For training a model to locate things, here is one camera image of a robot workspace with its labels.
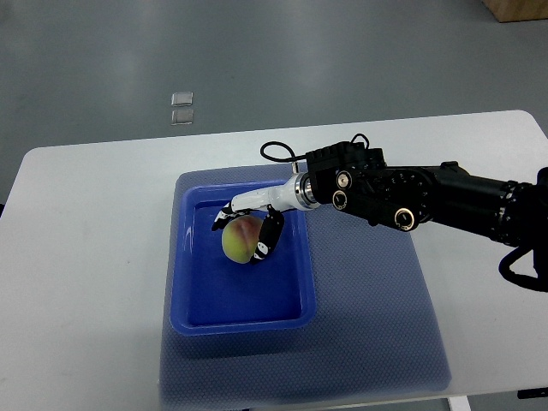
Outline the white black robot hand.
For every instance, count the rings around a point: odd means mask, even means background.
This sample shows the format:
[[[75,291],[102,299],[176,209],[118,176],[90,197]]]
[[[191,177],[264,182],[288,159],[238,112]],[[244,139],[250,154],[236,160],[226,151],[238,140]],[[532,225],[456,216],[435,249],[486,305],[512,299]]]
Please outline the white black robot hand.
[[[297,173],[283,185],[258,188],[232,198],[216,215],[211,229],[223,229],[241,216],[255,216],[262,221],[259,242],[251,261],[257,264],[271,255],[281,238],[286,211],[311,211],[319,207],[313,197],[311,183],[306,173]]]

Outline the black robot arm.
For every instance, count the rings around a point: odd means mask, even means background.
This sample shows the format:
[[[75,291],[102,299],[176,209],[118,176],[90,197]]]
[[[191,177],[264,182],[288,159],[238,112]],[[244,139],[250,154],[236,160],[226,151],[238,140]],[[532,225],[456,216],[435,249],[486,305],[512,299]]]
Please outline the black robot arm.
[[[534,184],[472,176],[456,161],[439,166],[389,166],[364,134],[297,156],[309,181],[304,198],[409,232],[433,221],[511,248],[498,270],[524,289],[547,290],[547,170]]]

